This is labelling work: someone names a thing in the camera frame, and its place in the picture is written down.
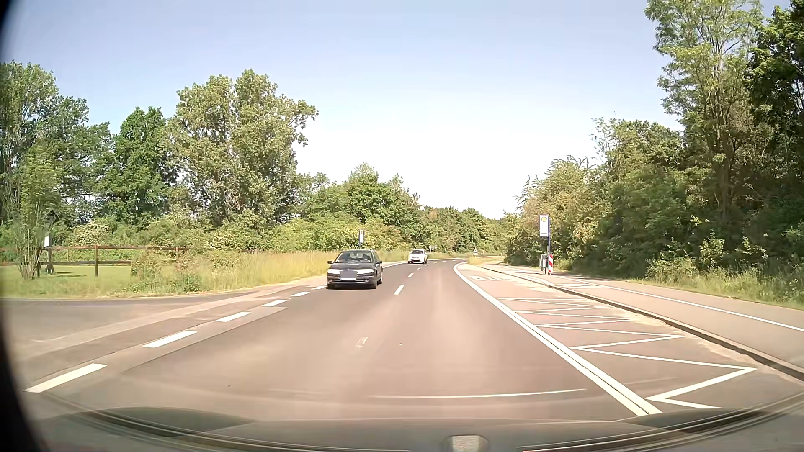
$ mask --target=white zigzag road marking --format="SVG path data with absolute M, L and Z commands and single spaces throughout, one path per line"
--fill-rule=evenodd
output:
M 511 301 L 529 301 L 529 302 L 537 302 L 535 300 L 523 300 L 517 298 L 504 298 Z M 573 306 L 573 303 L 552 303 L 552 302 L 545 302 L 545 304 L 563 304 L 563 305 L 570 305 Z M 561 314 L 556 311 L 563 311 L 563 310 L 583 310 L 583 309 L 598 309 L 602 307 L 608 306 L 589 306 L 584 305 L 585 307 L 577 307 L 577 308 L 560 308 L 560 309 L 546 309 L 546 310 L 518 310 L 516 312 L 520 314 L 537 314 L 537 315 L 560 315 L 562 317 L 587 317 L 587 318 L 610 318 L 610 320 L 597 320 L 597 321 L 590 321 L 590 322 L 571 322 L 571 323 L 544 323 L 540 325 L 536 325 L 538 327 L 546 327 L 546 328 L 559 328 L 562 330 L 579 330 L 579 331 L 600 331 L 605 333 L 620 333 L 626 335 L 648 335 L 654 336 L 648 339 L 635 339 L 635 340 L 627 340 L 621 342 L 612 342 L 612 343 L 597 343 L 592 345 L 579 345 L 577 347 L 570 347 L 573 350 L 580 350 L 580 351 L 591 351 L 593 353 L 602 353 L 606 355 L 616 355 L 616 356 L 625 356 L 629 358 L 637 358 L 641 360 L 655 360 L 655 361 L 664 361 L 664 362 L 671 362 L 671 363 L 681 363 L 681 364 L 692 364 L 698 366 L 707 366 L 713 368 L 728 368 L 728 369 L 736 369 L 734 372 L 727 373 L 725 375 L 717 376 L 715 378 L 711 378 L 709 380 L 701 381 L 700 383 L 690 384 L 689 386 L 684 386 L 683 388 L 673 389 L 672 391 L 662 392 L 661 394 L 657 394 L 655 396 L 645 397 L 649 401 L 654 402 L 664 402 L 667 404 L 673 405 L 680 405 L 686 406 L 689 408 L 720 408 L 717 406 L 712 405 L 704 405 L 704 404 L 696 404 L 693 402 L 687 401 L 677 401 L 671 399 L 671 397 L 681 396 L 688 392 L 693 392 L 697 389 L 706 388 L 707 386 L 711 386 L 713 384 L 723 383 L 724 381 L 731 380 L 732 378 L 742 376 L 749 372 L 753 372 L 755 368 L 747 368 L 744 366 L 734 366 L 729 364 L 716 364 L 716 363 L 702 363 L 700 361 L 690 361 L 690 360 L 674 360 L 671 358 L 660 358 L 658 356 L 648 356 L 648 355 L 634 355 L 630 353 L 619 353 L 616 351 L 606 351 L 606 350 L 597 350 L 598 348 L 603 347 L 613 347 L 617 345 L 626 345 L 629 343 L 648 343 L 648 342 L 656 342 L 660 340 L 669 340 L 669 339 L 680 339 L 683 338 L 683 335 L 668 335 L 662 333 L 646 333 L 641 331 L 622 331 L 622 330 L 605 330 L 600 328 L 585 328 L 585 327 L 572 327 L 571 325 L 588 325 L 591 323 L 619 323 L 619 322 L 633 322 L 634 319 L 632 318 L 619 318 L 619 317 L 605 317 L 601 315 L 582 315 L 582 314 Z

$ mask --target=wooden fence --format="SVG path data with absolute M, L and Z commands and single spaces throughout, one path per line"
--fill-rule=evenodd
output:
M 123 265 L 123 264 L 131 264 L 131 261 L 101 261 L 98 259 L 98 250 L 101 249 L 142 249 L 142 250 L 154 250 L 154 251 L 172 251 L 175 253 L 176 258 L 178 259 L 178 254 L 184 251 L 187 251 L 189 248 L 181 247 L 181 246 L 150 246 L 150 245 L 110 245 L 110 244 L 95 244 L 89 246 L 47 246 L 44 248 L 40 248 L 39 252 L 37 253 L 37 258 L 39 258 L 42 252 L 47 253 L 47 260 L 42 262 L 39 259 L 36 263 L 36 274 L 39 276 L 39 272 L 42 268 L 42 263 L 46 265 L 45 272 L 52 273 L 54 265 L 95 265 L 95 276 L 98 276 L 98 265 Z M 91 261 L 71 261 L 70 260 L 70 250 L 94 250 L 95 251 L 95 259 Z M 53 252 L 56 251 L 67 251 L 67 260 L 66 261 L 53 261 Z M 16 253 L 16 250 L 13 248 L 0 248 L 0 252 L 10 252 Z M 0 262 L 0 266 L 5 265 L 17 265 L 17 262 Z

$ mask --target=grass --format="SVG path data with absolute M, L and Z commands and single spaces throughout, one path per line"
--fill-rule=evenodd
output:
M 672 280 L 639 278 L 627 281 L 804 310 L 804 294 L 797 287 L 799 281 L 788 279 L 760 277 L 755 271 L 734 273 L 714 269 Z
M 101 265 L 98 277 L 94 265 L 64 265 L 55 267 L 55 271 L 25 281 L 17 267 L 0 267 L 2 294 L 9 298 L 92 298 L 123 290 L 131 282 L 129 266 Z
M 379 252 L 384 262 L 405 261 L 408 250 Z M 222 292 L 288 282 L 326 273 L 336 252 L 211 253 L 193 257 L 183 269 L 155 264 L 152 277 L 131 275 L 129 266 L 57 266 L 56 273 L 24 281 L 16 267 L 0 267 L 2 295 L 8 298 L 137 297 Z M 457 257 L 430 253 L 431 259 Z
M 502 262 L 505 257 L 503 256 L 489 256 L 489 257 L 476 257 L 476 256 L 469 256 L 469 263 L 473 265 L 477 264 L 497 264 Z

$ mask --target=green lawn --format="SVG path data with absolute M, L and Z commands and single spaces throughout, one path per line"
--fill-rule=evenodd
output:
M 379 254 L 386 262 L 408 258 L 408 250 Z M 326 262 L 337 256 L 337 252 L 324 251 L 201 255 L 194 258 L 192 266 L 184 273 L 178 273 L 175 265 L 165 265 L 161 274 L 146 281 L 131 276 L 127 265 L 102 265 L 98 277 L 95 277 L 94 265 L 57 266 L 55 274 L 42 273 L 42 277 L 33 281 L 24 281 L 16 267 L 0 267 L 0 284 L 2 296 L 7 298 L 141 297 L 221 292 L 323 275 L 329 267 Z M 431 259 L 440 257 L 452 256 L 430 254 Z
M 17 267 L 0 267 L 2 296 L 8 298 L 90 298 L 103 297 L 123 290 L 131 282 L 129 266 L 98 267 L 94 265 L 60 265 L 55 273 L 45 274 L 33 281 L 19 276 Z

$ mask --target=dark gray car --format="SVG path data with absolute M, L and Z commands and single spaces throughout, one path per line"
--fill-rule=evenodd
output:
M 373 249 L 348 249 L 334 261 L 327 261 L 326 288 L 361 285 L 376 289 L 383 283 L 383 262 Z

